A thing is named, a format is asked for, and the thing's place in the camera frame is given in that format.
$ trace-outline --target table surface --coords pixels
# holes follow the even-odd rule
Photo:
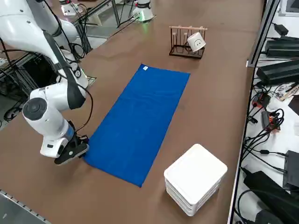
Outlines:
[[[157,16],[131,24],[90,52],[81,66],[97,77],[91,136],[140,63],[191,73],[160,151],[142,186],[127,183],[76,159],[56,166],[40,155],[42,136],[22,116],[0,133],[0,187],[54,224],[227,222],[244,129],[252,71],[245,63],[259,28],[261,0],[153,1]],[[170,25],[205,26],[201,60],[169,56]],[[90,99],[63,112],[76,126],[87,119]],[[188,217],[167,195],[164,170],[194,143],[228,166],[220,190]]]
[[[276,24],[283,24],[288,30],[289,33],[287,36],[292,37],[299,37],[299,30],[297,29],[297,25],[299,23],[299,17],[286,17],[286,16],[279,16],[279,7],[274,15],[273,23]],[[280,35],[275,31],[274,26],[271,25],[269,32],[267,34],[267,37],[280,37]],[[269,64],[274,63],[281,63],[281,61],[273,61],[274,58],[267,58],[264,54],[261,54],[259,57],[259,61],[257,63],[257,67],[265,66]],[[276,89],[277,86],[273,86],[271,88],[272,91]],[[275,97],[271,97],[271,101],[269,106],[267,107],[268,111],[273,111],[278,108],[281,108],[285,112],[285,120],[283,124],[281,125],[281,131],[277,134],[271,134],[269,139],[262,143],[261,145],[257,146],[255,150],[262,150],[266,149],[271,152],[281,152],[286,153],[288,150],[298,152],[298,145],[299,145],[299,136],[295,134],[294,126],[299,123],[299,116],[288,106],[292,98],[286,99],[284,102],[279,101]],[[257,111],[258,109],[254,109],[251,113],[251,115]],[[261,130],[261,112],[262,110],[257,113],[254,118],[258,120],[258,123],[256,125],[253,125],[251,123],[248,124],[247,130],[246,130],[246,136],[253,137],[256,136]],[[255,153],[255,155],[259,156],[269,164],[278,167],[278,168],[284,168],[285,158],[279,155],[261,155],[260,153]],[[251,172],[256,171],[263,171],[266,175],[268,175],[273,181],[275,181],[279,186],[282,187],[283,183],[283,174],[279,171],[276,171],[272,168],[270,168],[268,165],[264,164],[260,160],[256,159],[252,155],[248,155],[244,161],[242,162],[242,167],[245,167]],[[237,197],[239,195],[248,189],[248,187],[243,183],[243,180],[245,178],[245,174],[243,172],[240,173],[239,178],[239,184],[237,186]],[[260,199],[254,195],[254,193],[247,193],[242,197],[242,200],[240,201],[240,211],[244,218],[249,220],[255,220],[256,214],[263,209],[263,206],[261,206],[262,203],[260,203]],[[235,214],[234,215],[235,220],[240,220],[240,218]]]

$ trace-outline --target brown table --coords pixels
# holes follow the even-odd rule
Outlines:
[[[190,72],[165,139],[142,188],[76,159],[56,166],[39,154],[42,136],[18,116],[0,132],[0,187],[53,224],[223,224],[227,222],[241,146],[252,71],[245,68],[262,14],[262,0],[154,0],[157,17],[132,24],[82,62],[97,77],[90,88],[89,136],[108,113],[140,63]],[[206,26],[203,58],[168,56],[169,25]],[[64,112],[85,122],[90,100]],[[163,171],[194,143],[228,166],[220,190],[194,217],[166,194]]]

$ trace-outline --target green light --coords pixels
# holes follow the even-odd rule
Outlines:
[[[145,21],[145,16],[143,11],[140,12],[139,21]]]

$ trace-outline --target white plastic box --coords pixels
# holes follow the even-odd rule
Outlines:
[[[195,144],[164,171],[166,191],[187,215],[193,216],[217,191],[227,169]]]

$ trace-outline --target metal frame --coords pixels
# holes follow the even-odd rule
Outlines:
[[[100,4],[98,4],[97,6],[93,7],[93,8],[92,8],[91,10],[89,10],[86,14],[79,16],[78,19],[77,19],[76,21],[73,22],[73,25],[76,27],[79,36],[81,36],[81,35],[84,33],[84,27],[80,25],[79,21],[80,21],[80,20],[83,20],[86,16],[87,16],[87,17],[92,16],[92,15],[95,14],[98,10],[100,10],[100,9],[103,8],[105,5],[107,5],[109,2],[112,3],[112,8],[113,8],[113,12],[114,12],[114,15],[115,15],[116,24],[117,24],[117,26],[120,25],[120,18],[119,18],[119,16],[118,16],[118,12],[117,12],[117,8],[116,8],[115,0],[105,0],[105,1],[101,2]],[[89,53],[89,52],[92,50],[92,47],[91,47],[90,42],[89,42],[89,40],[88,40],[88,38],[87,38],[87,35],[83,35],[83,36],[82,36],[82,39],[83,39],[83,40],[81,40],[81,41],[84,42],[84,44],[82,44],[82,47],[83,47],[83,46],[86,46],[86,48],[84,48],[84,50],[85,50],[86,53]]]
[[[280,0],[269,0],[267,3],[247,67],[254,68],[256,66],[279,2]]]
[[[187,31],[187,33],[183,33],[183,42],[182,42],[182,30]],[[169,52],[170,56],[180,56],[180,57],[188,57],[188,58],[196,58],[201,59],[205,48],[193,52],[191,47],[189,46],[187,39],[189,36],[192,36],[192,30],[195,32],[200,32],[200,35],[203,39],[205,39],[206,36],[206,28],[200,27],[200,28],[194,28],[194,27],[175,27],[170,26],[170,35],[171,35],[171,50]]]

